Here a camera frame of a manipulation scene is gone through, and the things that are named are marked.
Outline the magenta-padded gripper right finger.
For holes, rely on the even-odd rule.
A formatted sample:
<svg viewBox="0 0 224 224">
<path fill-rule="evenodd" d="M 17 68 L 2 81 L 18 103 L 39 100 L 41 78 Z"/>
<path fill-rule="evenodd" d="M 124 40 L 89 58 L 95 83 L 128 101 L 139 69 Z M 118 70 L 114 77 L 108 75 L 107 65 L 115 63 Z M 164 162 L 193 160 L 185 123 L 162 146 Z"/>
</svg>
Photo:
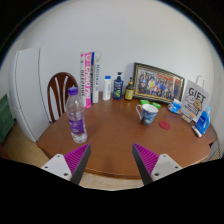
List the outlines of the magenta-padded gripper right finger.
<svg viewBox="0 0 224 224">
<path fill-rule="evenodd" d="M 167 154 L 158 155 L 136 143 L 132 145 L 132 154 L 144 185 L 148 185 L 182 169 Z"/>
</svg>

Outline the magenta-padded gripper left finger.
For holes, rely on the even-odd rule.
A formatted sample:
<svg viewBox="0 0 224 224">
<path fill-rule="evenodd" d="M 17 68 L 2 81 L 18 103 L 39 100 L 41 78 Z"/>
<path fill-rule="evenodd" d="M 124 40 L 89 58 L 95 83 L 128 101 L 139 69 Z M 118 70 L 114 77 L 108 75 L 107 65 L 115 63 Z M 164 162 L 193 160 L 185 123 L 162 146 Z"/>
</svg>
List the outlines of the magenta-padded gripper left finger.
<svg viewBox="0 0 224 224">
<path fill-rule="evenodd" d="M 91 145 L 85 144 L 66 155 L 56 154 L 42 169 L 78 185 L 91 154 Z"/>
</svg>

